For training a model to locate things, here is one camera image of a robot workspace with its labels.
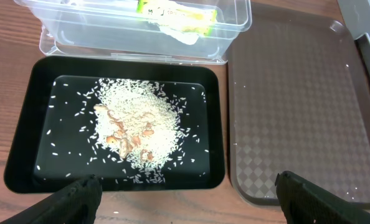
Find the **gray tray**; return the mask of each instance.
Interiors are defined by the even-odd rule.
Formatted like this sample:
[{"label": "gray tray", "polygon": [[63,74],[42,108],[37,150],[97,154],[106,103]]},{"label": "gray tray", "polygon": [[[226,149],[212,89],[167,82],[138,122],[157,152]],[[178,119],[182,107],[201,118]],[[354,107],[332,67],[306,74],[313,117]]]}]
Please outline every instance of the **gray tray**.
[{"label": "gray tray", "polygon": [[290,170],[370,209],[370,97],[353,38],[325,17],[253,4],[229,50],[230,176],[248,202],[278,205]]}]

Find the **clear plastic container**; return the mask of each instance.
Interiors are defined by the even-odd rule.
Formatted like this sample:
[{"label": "clear plastic container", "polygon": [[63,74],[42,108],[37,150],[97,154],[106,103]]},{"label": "clear plastic container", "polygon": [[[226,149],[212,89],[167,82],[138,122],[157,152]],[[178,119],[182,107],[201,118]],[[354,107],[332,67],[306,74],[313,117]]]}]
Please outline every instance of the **clear plastic container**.
[{"label": "clear plastic container", "polygon": [[184,44],[160,31],[153,18],[136,12],[134,0],[15,0],[30,8],[62,45],[154,55],[223,57],[239,32],[252,24],[249,0],[184,0],[176,3],[217,10],[207,37]]}]

